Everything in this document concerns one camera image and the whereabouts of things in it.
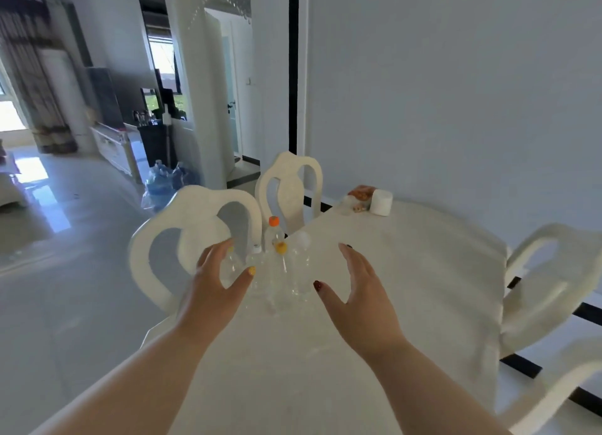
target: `tabletop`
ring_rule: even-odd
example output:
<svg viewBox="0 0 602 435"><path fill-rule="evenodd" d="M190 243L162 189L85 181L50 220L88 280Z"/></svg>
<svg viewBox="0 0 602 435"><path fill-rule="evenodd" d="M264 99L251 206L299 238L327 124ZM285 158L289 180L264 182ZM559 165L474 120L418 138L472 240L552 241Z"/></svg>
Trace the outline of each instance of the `tabletop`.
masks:
<svg viewBox="0 0 602 435"><path fill-rule="evenodd" d="M502 241L400 201L387 217L334 207L301 230L312 240L307 284L325 281L346 300L349 273L337 243L350 244L380 276L406 337L493 412ZM170 433L399 433L379 383L344 344L317 294L277 316L253 300L243 305L201 361Z"/></svg>

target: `tiled floor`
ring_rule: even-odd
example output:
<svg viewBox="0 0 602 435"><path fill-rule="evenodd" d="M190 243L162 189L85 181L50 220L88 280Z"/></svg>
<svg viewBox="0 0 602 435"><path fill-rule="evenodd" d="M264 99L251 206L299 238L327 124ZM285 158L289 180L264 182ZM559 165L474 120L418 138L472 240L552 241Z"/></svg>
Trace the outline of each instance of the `tiled floor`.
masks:
<svg viewBox="0 0 602 435"><path fill-rule="evenodd" d="M129 238L148 215L143 187L105 160L16 150L32 204L0 207L0 433L25 434L140 346L162 312L129 274ZM238 188L253 193L255 182ZM241 205L220 217L246 242ZM177 232L151 249L154 271L182 292ZM500 410L529 384L501 364ZM572 402L541 434L600 433L602 419Z"/></svg>

